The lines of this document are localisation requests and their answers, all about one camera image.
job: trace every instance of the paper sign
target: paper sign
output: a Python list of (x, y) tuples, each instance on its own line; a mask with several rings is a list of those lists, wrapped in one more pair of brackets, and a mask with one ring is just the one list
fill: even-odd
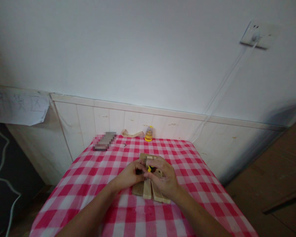
[(0, 123), (32, 126), (44, 121), (48, 107), (47, 95), (0, 86)]

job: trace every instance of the red and white checkered tablecloth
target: red and white checkered tablecloth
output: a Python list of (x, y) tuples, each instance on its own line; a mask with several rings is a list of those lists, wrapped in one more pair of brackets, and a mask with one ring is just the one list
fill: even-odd
[[(258, 236), (251, 224), (187, 141), (117, 136), (108, 151), (93, 151), (93, 143), (72, 163), (37, 215), (30, 236), (54, 236), (110, 180), (140, 153), (161, 156), (175, 169), (178, 183), (234, 236)], [(101, 225), (102, 236), (194, 236), (173, 203), (161, 204), (122, 190)]]

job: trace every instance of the power socket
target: power socket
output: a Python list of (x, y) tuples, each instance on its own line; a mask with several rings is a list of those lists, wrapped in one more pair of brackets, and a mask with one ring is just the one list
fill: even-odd
[(264, 23), (259, 20), (252, 20), (249, 23), (240, 43), (253, 46), (255, 42), (252, 38), (260, 37), (257, 47), (268, 49), (273, 45), (276, 38), (281, 33), (281, 29), (282, 28), (278, 25)]

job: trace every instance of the white cable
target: white cable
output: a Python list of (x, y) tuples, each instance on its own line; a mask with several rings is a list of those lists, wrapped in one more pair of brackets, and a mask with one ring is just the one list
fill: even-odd
[[(4, 162), (5, 162), (5, 159), (6, 159), (6, 149), (8, 147), (8, 145), (10, 144), (10, 140), (8, 138), (6, 138), (1, 132), (0, 132), (0, 136), (7, 141), (7, 143), (4, 145), (3, 147), (3, 150), (2, 150), (2, 159), (1, 159), (1, 164), (0, 164), (0, 171), (2, 170), (3, 168), (3, 165), (4, 165)], [(10, 218), (9, 218), (9, 225), (8, 225), (8, 229), (7, 229), (7, 232), (6, 232), (6, 237), (9, 236), (9, 232), (10, 232), (10, 228), (11, 228), (11, 224), (12, 224), (12, 219), (13, 219), (13, 210), (14, 210), (14, 206), (17, 202), (17, 200), (21, 197), (21, 193), (19, 193), (18, 191), (16, 191), (12, 184), (6, 180), (6, 179), (3, 179), (3, 178), (0, 178), (0, 181), (3, 181), (5, 182), (8, 187), (11, 189), (12, 192), (14, 192), (15, 194), (18, 195), (18, 197), (15, 199), (15, 201), (13, 202), (12, 206), (11, 206), (11, 210), (10, 210)]]
[(206, 107), (205, 109), (205, 112), (204, 114), (206, 115), (208, 110), (210, 109), (210, 107), (212, 106), (212, 104), (214, 103), (214, 106), (213, 106), (213, 109), (210, 113), (210, 115), (208, 115), (206, 117), (206, 120), (201, 123), (198, 128), (196, 129), (197, 132), (194, 134), (194, 136), (191, 138), (191, 142), (194, 143), (198, 137), (201, 135), (201, 132), (202, 132), (202, 129), (205, 125), (205, 123), (212, 117), (213, 113), (215, 112), (215, 110), (217, 109), (218, 105), (219, 105), (219, 102), (221, 100), (221, 98), (225, 95), (227, 89), (229, 88), (229, 86), (232, 84), (232, 82), (234, 81), (235, 79), (235, 76), (236, 74), (238, 73), (239, 69), (242, 67), (242, 65), (244, 64), (244, 62), (247, 61), (247, 59), (250, 57), (252, 51), (254, 50), (254, 48), (256, 47), (256, 45), (258, 44), (259, 40), (261, 39), (260, 36), (258, 36), (254, 41), (254, 45), (252, 46), (251, 50), (249, 51), (248, 53), (248, 56), (241, 62), (240, 66), (238, 67), (238, 70), (236, 71), (234, 77), (232, 78), (232, 80), (229, 81), (228, 85), (225, 86), (224, 88), (224, 85), (226, 84), (228, 78), (230, 77), (230, 75), (232, 74), (233, 70), (235, 69), (235, 67), (238, 65), (239, 61), (241, 60), (242, 56), (244, 55), (244, 53), (246, 52), (246, 49), (244, 49), (242, 52), (240, 52), (239, 56), (237, 57), (237, 59), (235, 60), (235, 62), (233, 63), (233, 65), (231, 66), (230, 70), (226, 73), (226, 75), (224, 76), (222, 82), (220, 83), (220, 86), (218, 87), (217, 91), (215, 92), (214, 96), (212, 97), (212, 99), (210, 100), (208, 106)]

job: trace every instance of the small bottle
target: small bottle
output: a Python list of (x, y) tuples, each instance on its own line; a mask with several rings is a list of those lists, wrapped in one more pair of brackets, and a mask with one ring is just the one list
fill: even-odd
[(145, 135), (145, 140), (147, 142), (151, 142), (152, 141), (152, 133), (153, 132), (154, 132), (154, 127), (153, 126), (149, 126), (147, 128), (146, 135)]

